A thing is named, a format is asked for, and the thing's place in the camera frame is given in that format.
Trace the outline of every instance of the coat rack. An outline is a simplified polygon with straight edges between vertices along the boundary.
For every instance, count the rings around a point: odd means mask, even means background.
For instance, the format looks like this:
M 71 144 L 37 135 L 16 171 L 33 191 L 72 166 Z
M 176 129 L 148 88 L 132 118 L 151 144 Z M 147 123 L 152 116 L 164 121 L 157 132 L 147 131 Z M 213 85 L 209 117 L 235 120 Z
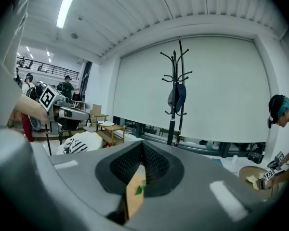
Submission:
M 175 125 L 175 114 L 177 114 L 178 116 L 180 116 L 180 126 L 179 126 L 179 134 L 178 134 L 178 138 L 177 141 L 180 141 L 180 134 L 181 134 L 181 128 L 182 128 L 182 120 L 183 120 L 183 116 L 186 115 L 187 113 L 184 113 L 184 104 L 181 107 L 181 114 L 178 114 L 175 111 L 175 106 L 176 106 L 176 100 L 177 100 L 177 85 L 179 82 L 182 82 L 183 84 L 185 83 L 185 80 L 188 79 L 188 77 L 185 77 L 186 75 L 192 73 L 193 71 L 184 72 L 184 61 L 183 61 L 183 55 L 185 53 L 188 52 L 188 49 L 182 53 L 182 45 L 181 45 L 181 40 L 180 37 L 179 38 L 179 44 L 180 44 L 180 51 L 181 51 L 181 55 L 178 58 L 178 60 L 176 59 L 176 52 L 173 51 L 173 56 L 169 57 L 168 55 L 164 54 L 163 52 L 161 52 L 160 54 L 168 57 L 171 61 L 172 64 L 172 76 L 171 75 L 164 75 L 164 77 L 170 77 L 170 80 L 166 80 L 164 78 L 162 78 L 162 80 L 171 83 L 172 82 L 172 104 L 171 104 L 171 112 L 168 113 L 165 110 L 165 113 L 171 115 L 171 120 L 170 120 L 170 124 L 169 124 L 169 133 L 168 133 L 168 139 L 167 139 L 167 144 L 171 145 L 172 144 L 172 139 L 173 139 L 173 134 L 174 134 L 174 125 Z M 178 63 L 181 59 L 181 63 L 182 63 L 182 74 L 180 76 L 178 76 Z

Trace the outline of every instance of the round wooden board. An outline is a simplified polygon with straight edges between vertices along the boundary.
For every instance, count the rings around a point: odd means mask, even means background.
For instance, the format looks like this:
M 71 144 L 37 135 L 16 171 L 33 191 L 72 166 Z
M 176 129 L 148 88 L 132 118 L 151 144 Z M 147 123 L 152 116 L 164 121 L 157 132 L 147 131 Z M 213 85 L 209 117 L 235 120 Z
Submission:
M 246 180 L 247 180 L 246 177 L 253 175 L 256 178 L 259 178 L 260 173 L 265 174 L 266 172 L 267 171 L 265 169 L 260 168 L 260 167 L 247 166 L 247 167 L 243 167 L 242 169 L 240 169 L 239 178 L 241 180 L 243 180 L 244 182 L 246 182 Z M 254 191 L 256 191 L 263 200 L 266 200 L 266 199 L 270 198 L 271 196 L 274 196 L 278 192 L 278 184 L 273 185 L 273 187 L 271 189 L 268 189 L 268 190 L 256 190 L 256 189 L 254 189 Z

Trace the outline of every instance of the cardboard box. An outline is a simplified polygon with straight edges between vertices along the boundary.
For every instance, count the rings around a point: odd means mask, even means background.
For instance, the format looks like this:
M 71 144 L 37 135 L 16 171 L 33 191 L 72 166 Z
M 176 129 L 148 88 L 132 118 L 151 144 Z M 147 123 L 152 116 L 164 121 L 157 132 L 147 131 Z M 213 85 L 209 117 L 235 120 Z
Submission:
M 93 104 L 92 105 L 92 110 L 90 112 L 91 116 L 100 116 L 102 114 L 102 106 Z

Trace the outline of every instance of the white tape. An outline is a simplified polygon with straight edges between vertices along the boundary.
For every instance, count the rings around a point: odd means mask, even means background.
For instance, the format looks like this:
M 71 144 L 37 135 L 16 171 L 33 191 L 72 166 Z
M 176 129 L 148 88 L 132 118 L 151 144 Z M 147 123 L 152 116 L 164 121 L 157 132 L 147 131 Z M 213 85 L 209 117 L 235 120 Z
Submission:
M 66 163 L 62 163 L 62 164 L 56 164 L 54 165 L 54 168 L 55 169 L 64 169 L 64 168 L 68 168 L 68 167 L 73 167 L 73 166 L 76 166 L 78 165 L 78 162 L 76 160 L 72 160 L 72 161 L 69 161 L 69 162 L 66 162 Z
M 210 189 L 232 221 L 240 221 L 249 214 L 247 209 L 228 190 L 223 181 L 211 183 Z
M 65 115 L 64 115 L 64 109 L 59 109 L 59 116 L 60 116 L 60 117 L 65 117 Z

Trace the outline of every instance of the black cap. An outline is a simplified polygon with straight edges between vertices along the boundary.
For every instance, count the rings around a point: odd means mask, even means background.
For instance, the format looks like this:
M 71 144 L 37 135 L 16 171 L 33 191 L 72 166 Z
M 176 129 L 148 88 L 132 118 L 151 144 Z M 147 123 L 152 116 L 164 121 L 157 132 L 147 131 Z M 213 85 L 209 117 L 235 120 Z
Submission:
M 274 95 L 269 102 L 269 112 L 273 119 L 273 124 L 278 121 L 278 111 L 284 102 L 284 95 Z
M 27 73 L 26 79 L 29 79 L 31 82 L 33 80 L 33 75 L 31 73 Z

